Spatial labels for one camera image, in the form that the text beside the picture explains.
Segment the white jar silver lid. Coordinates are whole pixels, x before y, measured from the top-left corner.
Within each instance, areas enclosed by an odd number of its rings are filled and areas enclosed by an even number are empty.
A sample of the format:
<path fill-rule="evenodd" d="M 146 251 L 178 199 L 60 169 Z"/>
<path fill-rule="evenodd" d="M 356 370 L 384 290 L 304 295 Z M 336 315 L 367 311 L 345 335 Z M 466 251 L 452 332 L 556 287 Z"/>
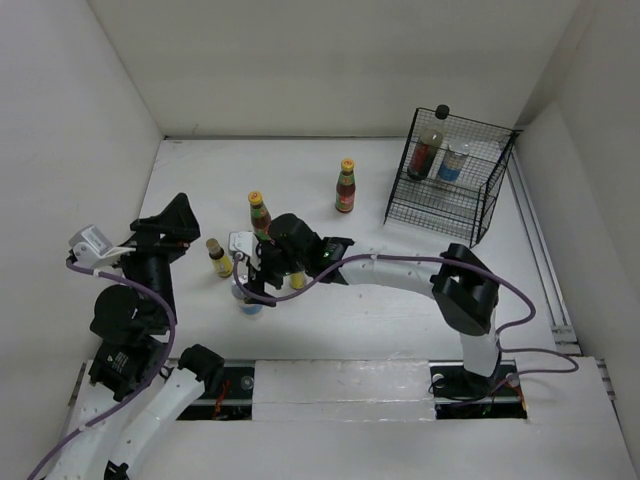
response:
<path fill-rule="evenodd" d="M 451 140 L 446 147 L 437 172 L 441 181 L 455 183 L 470 155 L 470 145 L 463 140 Z"/>
<path fill-rule="evenodd" d="M 235 280 L 231 283 L 231 294 L 238 305 L 239 310 L 246 316 L 257 316 L 261 313 L 263 306 L 249 302 L 249 298 L 242 292 L 239 283 Z"/>

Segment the tall clear black-cap bottle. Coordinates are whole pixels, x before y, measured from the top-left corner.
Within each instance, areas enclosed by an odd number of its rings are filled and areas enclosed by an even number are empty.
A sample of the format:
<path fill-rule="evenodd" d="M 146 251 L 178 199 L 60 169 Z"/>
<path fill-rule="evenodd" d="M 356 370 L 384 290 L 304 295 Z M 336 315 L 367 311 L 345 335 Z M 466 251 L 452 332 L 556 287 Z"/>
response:
<path fill-rule="evenodd" d="M 426 124 L 419 134 L 414 152 L 407 166 L 407 175 L 414 181 L 423 181 L 429 172 L 444 141 L 445 120 L 450 109 L 448 105 L 440 104 L 434 117 Z"/>

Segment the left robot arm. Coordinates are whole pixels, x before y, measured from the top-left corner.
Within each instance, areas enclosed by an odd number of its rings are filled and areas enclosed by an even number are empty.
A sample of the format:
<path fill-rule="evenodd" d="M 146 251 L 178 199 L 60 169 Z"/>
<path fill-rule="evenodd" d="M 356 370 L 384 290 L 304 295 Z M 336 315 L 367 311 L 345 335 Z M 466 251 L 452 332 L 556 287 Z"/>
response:
<path fill-rule="evenodd" d="M 224 360 L 206 347 L 187 348 L 155 398 L 136 417 L 137 397 L 160 376 L 176 339 L 171 265 L 199 238 L 186 194 L 157 215 L 134 220 L 131 236 L 111 243 L 94 225 L 69 242 L 66 267 L 108 279 L 94 303 L 91 332 L 101 343 L 86 375 L 76 427 L 39 462 L 30 478 L 132 479 L 157 436 L 200 396 L 222 387 Z"/>

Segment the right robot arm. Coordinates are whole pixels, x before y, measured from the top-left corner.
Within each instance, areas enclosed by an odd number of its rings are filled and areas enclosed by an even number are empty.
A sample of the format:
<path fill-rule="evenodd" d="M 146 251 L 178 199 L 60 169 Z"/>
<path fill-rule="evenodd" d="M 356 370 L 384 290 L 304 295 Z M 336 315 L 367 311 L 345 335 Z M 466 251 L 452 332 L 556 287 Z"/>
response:
<path fill-rule="evenodd" d="M 464 245 L 452 243 L 435 258 L 387 254 L 350 238 L 320 237 L 287 213 L 272 221 L 268 234 L 251 234 L 234 257 L 247 267 L 247 299 L 269 307 L 278 301 L 265 288 L 281 288 L 285 277 L 294 273 L 317 283 L 375 285 L 432 299 L 445 323 L 460 336 L 465 387 L 478 396 L 498 382 L 502 355 L 494 309 L 499 284 Z"/>

